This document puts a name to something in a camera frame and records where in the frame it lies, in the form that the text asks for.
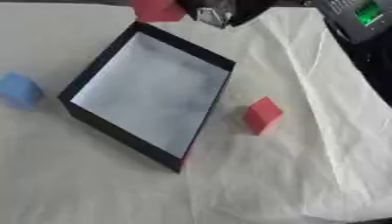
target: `white paper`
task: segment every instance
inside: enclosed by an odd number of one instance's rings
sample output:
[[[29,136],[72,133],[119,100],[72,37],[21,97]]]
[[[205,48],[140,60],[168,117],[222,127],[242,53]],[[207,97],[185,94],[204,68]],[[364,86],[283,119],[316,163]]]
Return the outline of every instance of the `white paper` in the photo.
[[[228,75],[137,33],[72,102],[182,158]]]

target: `electronic device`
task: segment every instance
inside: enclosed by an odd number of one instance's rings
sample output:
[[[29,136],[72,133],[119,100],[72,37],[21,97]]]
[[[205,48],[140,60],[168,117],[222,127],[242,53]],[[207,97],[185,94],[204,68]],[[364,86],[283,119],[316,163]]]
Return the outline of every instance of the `electronic device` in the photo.
[[[308,3],[351,43],[376,37],[392,26],[391,0],[313,0]]]

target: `blue cube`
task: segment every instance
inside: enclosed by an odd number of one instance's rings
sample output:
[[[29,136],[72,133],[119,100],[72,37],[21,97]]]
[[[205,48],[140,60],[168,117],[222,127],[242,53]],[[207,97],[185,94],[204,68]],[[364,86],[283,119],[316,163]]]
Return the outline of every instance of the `blue cube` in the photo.
[[[0,76],[0,96],[13,106],[30,109],[44,95],[39,86],[29,77],[20,73],[7,73]]]

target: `box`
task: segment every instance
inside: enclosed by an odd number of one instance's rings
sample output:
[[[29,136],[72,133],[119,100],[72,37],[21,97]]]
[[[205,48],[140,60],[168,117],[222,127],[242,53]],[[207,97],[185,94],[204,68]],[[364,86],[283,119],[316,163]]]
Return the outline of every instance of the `box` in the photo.
[[[59,99],[76,119],[180,172],[234,66],[135,22]]]

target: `black object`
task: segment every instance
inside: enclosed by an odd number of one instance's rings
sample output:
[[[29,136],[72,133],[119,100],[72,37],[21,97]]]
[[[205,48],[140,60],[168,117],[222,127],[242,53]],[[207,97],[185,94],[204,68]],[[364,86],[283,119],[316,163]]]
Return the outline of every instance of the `black object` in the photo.
[[[375,38],[354,44],[329,26],[344,52],[379,96],[392,107],[392,27]]]
[[[111,62],[111,60],[122,49],[127,49],[128,51],[128,48],[124,48],[124,46],[127,45],[127,43],[129,43],[130,40],[134,38],[134,36],[139,35],[140,33],[142,33],[143,35],[147,35],[148,39],[153,38],[155,39],[154,41],[163,43],[165,46],[168,45],[174,47],[175,49],[179,49],[182,52],[188,53],[192,55],[197,61],[201,61],[200,63],[207,63],[208,65],[212,65],[214,67],[218,67],[221,70],[227,71],[227,77],[224,77],[224,81],[220,88],[217,90],[217,94],[214,96],[214,99],[211,101],[211,104],[208,104],[209,106],[207,108],[207,111],[205,114],[203,114],[204,118],[202,119],[202,121],[200,121],[199,126],[196,127],[194,136],[192,136],[191,139],[192,141],[187,145],[185,152],[181,157],[176,157],[172,153],[168,152],[168,150],[163,150],[162,148],[156,146],[153,143],[144,141],[141,137],[129,133],[127,130],[117,126],[116,124],[113,124],[112,122],[105,120],[96,113],[90,112],[89,110],[83,108],[82,106],[78,105],[73,101],[74,97],[77,96],[77,94],[81,90],[83,90],[83,88],[109,62]],[[192,146],[193,141],[199,134],[201,127],[205,123],[208,115],[211,113],[214,105],[218,101],[219,96],[223,91],[223,88],[226,86],[231,71],[234,68],[234,65],[235,63],[232,60],[225,59],[218,54],[210,52],[200,46],[194,45],[188,41],[183,40],[182,38],[175,37],[166,31],[159,30],[158,28],[148,24],[135,22],[123,34],[121,34],[121,36],[118,37],[104,52],[102,52],[101,55],[81,75],[79,75],[75,80],[73,80],[71,84],[69,84],[69,86],[60,94],[59,99],[73,117],[83,121],[84,123],[89,124],[90,126],[107,134],[108,136],[111,136],[118,141],[127,144],[135,150],[143,153],[147,157],[152,158],[161,163],[162,165],[171,168],[175,172],[179,172],[186,158],[186,154]]]
[[[354,44],[370,40],[392,26],[390,0],[313,0],[310,6],[321,11],[326,22]]]
[[[178,3],[196,20],[199,8],[213,7],[214,2],[219,5],[219,2],[225,1],[234,2],[234,10],[230,11],[233,15],[228,21],[228,24],[232,26],[242,25],[256,18],[278,2],[278,0],[178,0]]]

